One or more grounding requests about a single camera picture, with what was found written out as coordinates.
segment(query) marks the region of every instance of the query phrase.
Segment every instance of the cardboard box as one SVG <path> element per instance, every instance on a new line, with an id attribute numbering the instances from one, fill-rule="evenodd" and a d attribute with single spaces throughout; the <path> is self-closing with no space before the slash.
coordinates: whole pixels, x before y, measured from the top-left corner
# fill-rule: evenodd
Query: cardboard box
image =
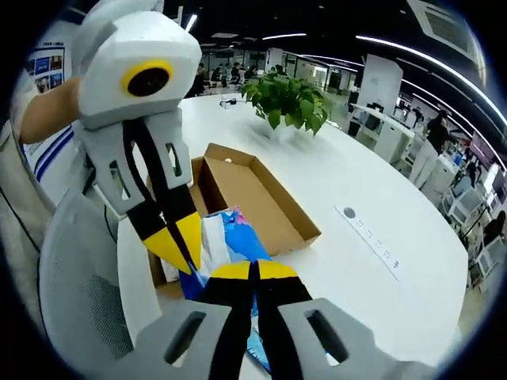
<path id="1" fill-rule="evenodd" d="M 270 256 L 304 248 L 321 234 L 257 157 L 210 144 L 192 169 L 190 194 L 201 217 L 239 207 Z M 179 283 L 166 283 L 159 259 L 148 255 L 158 292 L 181 297 Z"/>

